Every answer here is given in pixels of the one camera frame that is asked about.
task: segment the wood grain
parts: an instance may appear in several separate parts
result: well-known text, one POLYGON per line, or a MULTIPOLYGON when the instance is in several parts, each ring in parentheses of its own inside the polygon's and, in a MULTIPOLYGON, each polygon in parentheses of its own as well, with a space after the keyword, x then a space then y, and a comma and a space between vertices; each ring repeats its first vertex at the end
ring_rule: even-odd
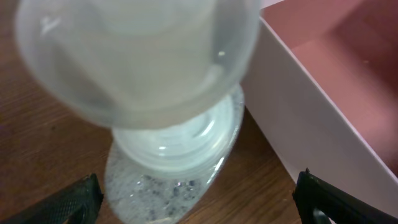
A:
MULTIPOLYGON (((0 220, 89 173, 103 186, 108 130, 77 118, 29 76, 15 47, 14 0, 0 1, 0 220)), ((215 183, 181 223, 300 223, 295 185, 246 111, 215 183)), ((97 223, 120 223, 106 202, 97 223)))

